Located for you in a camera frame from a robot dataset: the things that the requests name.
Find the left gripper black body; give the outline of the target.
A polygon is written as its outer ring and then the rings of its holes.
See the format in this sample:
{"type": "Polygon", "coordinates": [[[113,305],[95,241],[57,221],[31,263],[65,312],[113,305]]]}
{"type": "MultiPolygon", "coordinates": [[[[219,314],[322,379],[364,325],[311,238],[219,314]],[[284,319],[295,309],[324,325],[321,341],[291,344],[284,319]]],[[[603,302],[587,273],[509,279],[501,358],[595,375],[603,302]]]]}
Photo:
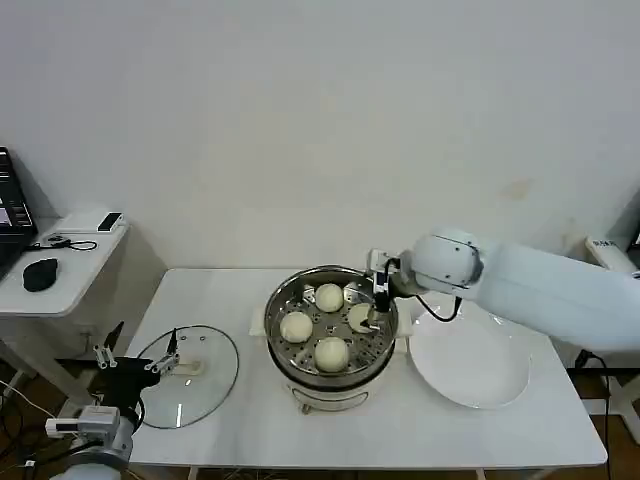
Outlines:
{"type": "Polygon", "coordinates": [[[108,366],[98,373],[101,404],[117,408],[135,408],[141,392],[157,385],[160,373],[151,367],[152,361],[142,358],[119,357],[116,366],[108,366]]]}

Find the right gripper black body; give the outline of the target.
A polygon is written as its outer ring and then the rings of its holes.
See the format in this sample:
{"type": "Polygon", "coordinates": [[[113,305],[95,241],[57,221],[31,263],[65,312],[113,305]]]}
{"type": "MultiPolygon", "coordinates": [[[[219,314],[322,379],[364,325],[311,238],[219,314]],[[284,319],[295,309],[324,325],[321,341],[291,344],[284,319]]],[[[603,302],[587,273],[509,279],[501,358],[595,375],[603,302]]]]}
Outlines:
{"type": "Polygon", "coordinates": [[[389,300],[392,287],[391,277],[400,269],[401,262],[397,257],[376,255],[372,261],[373,294],[375,300],[389,300]]]}

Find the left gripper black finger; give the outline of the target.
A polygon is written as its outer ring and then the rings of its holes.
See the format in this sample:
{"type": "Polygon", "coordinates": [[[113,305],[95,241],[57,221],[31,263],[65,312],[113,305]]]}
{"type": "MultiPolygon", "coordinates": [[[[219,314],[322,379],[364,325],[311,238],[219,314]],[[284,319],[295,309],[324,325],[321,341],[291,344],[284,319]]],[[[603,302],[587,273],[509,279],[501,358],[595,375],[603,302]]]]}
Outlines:
{"type": "Polygon", "coordinates": [[[144,369],[152,373],[167,373],[179,363],[179,360],[177,329],[174,328],[171,332],[165,354],[159,360],[147,364],[144,369]]]}
{"type": "Polygon", "coordinates": [[[114,356],[113,350],[118,342],[124,321],[119,322],[116,327],[111,330],[101,344],[93,346],[96,362],[99,368],[116,368],[118,362],[114,356]]]}

